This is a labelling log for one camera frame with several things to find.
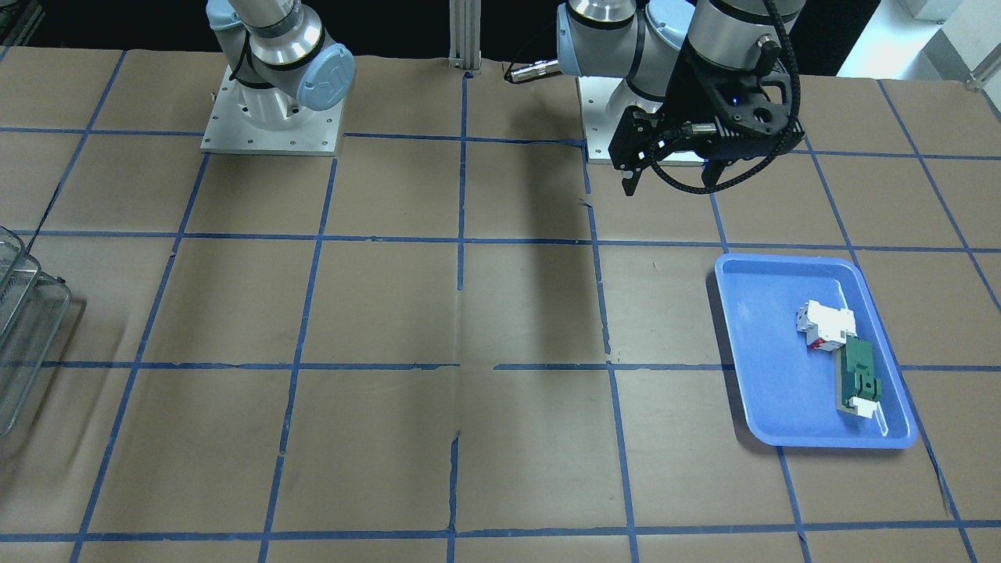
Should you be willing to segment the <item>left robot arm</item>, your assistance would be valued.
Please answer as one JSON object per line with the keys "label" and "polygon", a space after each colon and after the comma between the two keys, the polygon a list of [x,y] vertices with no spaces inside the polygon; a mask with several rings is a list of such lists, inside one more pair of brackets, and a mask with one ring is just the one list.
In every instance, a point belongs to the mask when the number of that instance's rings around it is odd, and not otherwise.
{"label": "left robot arm", "polygon": [[511,84],[553,74],[614,78],[608,155],[626,195],[654,171],[690,195],[733,188],[805,131],[790,31],[803,1],[566,1],[557,57],[510,66]]}

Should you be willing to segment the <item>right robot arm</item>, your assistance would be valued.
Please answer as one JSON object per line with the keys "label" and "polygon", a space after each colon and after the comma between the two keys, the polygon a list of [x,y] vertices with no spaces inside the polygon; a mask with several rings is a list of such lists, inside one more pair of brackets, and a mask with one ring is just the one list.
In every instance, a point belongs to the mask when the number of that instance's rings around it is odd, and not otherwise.
{"label": "right robot arm", "polygon": [[300,1],[208,1],[210,29],[236,84],[237,106],[265,131],[332,110],[355,78],[353,53]]}

